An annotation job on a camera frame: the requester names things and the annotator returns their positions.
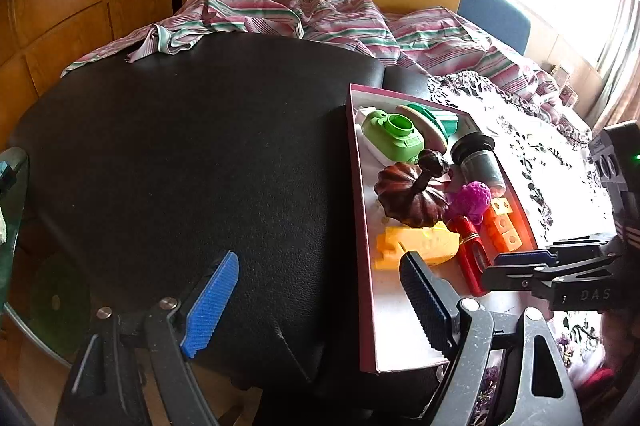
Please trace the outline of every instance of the yellow toy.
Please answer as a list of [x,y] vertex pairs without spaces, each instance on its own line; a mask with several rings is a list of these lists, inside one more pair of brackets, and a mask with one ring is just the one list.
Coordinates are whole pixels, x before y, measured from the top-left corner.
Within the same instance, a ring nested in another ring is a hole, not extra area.
[[438,265],[452,259],[458,252],[460,235],[452,233],[443,222],[433,228],[388,227],[376,238],[376,248],[382,255],[375,259],[375,269],[398,270],[400,259],[407,251],[417,251],[427,265]]
[[509,213],[513,213],[513,209],[504,197],[491,199],[491,205],[484,213],[487,232],[498,253],[510,253],[522,245]]

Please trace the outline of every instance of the purple spiky toy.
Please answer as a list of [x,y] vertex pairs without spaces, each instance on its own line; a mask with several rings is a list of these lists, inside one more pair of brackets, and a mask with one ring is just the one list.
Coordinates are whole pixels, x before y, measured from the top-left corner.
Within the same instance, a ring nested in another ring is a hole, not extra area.
[[446,220],[449,222],[455,217],[464,215],[473,225],[479,226],[482,223],[482,214],[491,204],[491,191],[482,182],[470,182],[460,188],[455,194],[447,210]]

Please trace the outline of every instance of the striped bed sheet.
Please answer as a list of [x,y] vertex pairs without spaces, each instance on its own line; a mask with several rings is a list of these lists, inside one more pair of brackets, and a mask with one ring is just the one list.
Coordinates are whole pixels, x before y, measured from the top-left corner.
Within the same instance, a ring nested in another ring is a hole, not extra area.
[[62,73],[111,56],[137,42],[128,55],[188,50],[211,32],[259,32],[337,45],[429,76],[472,70],[508,94],[539,108],[536,115],[576,145],[591,132],[562,116],[559,87],[534,61],[443,8],[408,15],[382,13],[372,0],[187,0],[174,16],[136,29],[73,62]]

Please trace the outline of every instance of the black jar lid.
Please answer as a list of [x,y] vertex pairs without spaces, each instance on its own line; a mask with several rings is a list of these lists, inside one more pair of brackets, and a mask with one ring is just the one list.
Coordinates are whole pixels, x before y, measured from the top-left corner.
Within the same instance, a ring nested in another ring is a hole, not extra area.
[[493,150],[495,141],[490,135],[482,132],[471,132],[463,135],[451,148],[451,159],[457,165],[468,158],[472,153],[480,150]]

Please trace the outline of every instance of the brown decorative gourd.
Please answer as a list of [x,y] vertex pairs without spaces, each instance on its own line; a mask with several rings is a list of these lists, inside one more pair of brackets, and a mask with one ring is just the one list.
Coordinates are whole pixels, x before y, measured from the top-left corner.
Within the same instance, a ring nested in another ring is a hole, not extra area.
[[447,200],[428,184],[448,171],[449,163],[439,152],[423,150],[418,155],[418,166],[397,162],[378,172],[373,189],[387,217],[412,228],[431,228],[444,219]]

